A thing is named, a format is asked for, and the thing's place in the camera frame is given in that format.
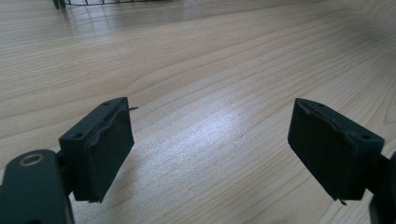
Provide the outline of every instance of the screw hole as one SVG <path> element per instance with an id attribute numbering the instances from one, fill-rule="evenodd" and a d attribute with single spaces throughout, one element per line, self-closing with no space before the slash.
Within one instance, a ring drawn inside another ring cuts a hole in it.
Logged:
<path id="1" fill-rule="evenodd" d="M 82 137 L 82 135 L 84 135 L 84 134 L 82 134 L 82 133 L 75 133 L 75 134 L 72 135 L 72 138 L 80 138 L 80 137 Z"/>
<path id="2" fill-rule="evenodd" d="M 44 155 L 41 153 L 26 156 L 20 160 L 20 166 L 31 166 L 41 162 L 44 159 Z"/>
<path id="3" fill-rule="evenodd" d="M 362 139 L 370 139 L 370 136 L 367 135 L 367 134 L 362 134 L 362 135 L 361 135 L 361 138 L 362 138 Z"/>

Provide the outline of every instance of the light wood surface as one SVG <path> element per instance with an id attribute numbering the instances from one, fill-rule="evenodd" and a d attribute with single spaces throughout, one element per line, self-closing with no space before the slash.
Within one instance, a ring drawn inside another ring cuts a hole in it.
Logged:
<path id="1" fill-rule="evenodd" d="M 77 223 L 369 223 L 287 143 L 296 97 L 396 148 L 393 0 L 0 1 L 0 169 L 128 96 L 135 146 Z"/>

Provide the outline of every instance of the metal ring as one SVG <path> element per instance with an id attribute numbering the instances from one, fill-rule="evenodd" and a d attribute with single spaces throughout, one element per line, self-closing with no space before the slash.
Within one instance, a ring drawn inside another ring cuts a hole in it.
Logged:
<path id="1" fill-rule="evenodd" d="M 44 159 L 44 154 L 36 153 L 20 160 L 20 166 L 31 166 L 41 162 Z"/>

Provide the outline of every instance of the wire rack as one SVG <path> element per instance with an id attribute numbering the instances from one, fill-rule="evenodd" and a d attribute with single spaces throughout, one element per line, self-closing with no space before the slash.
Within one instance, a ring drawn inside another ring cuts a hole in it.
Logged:
<path id="1" fill-rule="evenodd" d="M 146 2 L 147 0 L 53 0 L 53 4 L 57 9 L 65 8 L 69 6 L 100 6 L 100 5 L 111 5 L 120 3 L 132 3 L 132 2 Z"/>

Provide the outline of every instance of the black plastic arm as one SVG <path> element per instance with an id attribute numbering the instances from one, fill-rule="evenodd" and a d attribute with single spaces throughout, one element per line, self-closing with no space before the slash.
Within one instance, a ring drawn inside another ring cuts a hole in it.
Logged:
<path id="1" fill-rule="evenodd" d="M 333 199 L 360 200 L 366 189 L 373 223 L 396 218 L 396 157 L 381 155 L 384 139 L 326 105 L 296 99 L 289 144 Z"/>
<path id="2" fill-rule="evenodd" d="M 0 223 L 74 223 L 68 195 L 101 202 L 134 139 L 126 97 L 97 106 L 60 138 L 61 150 L 25 153 L 6 167 Z"/>

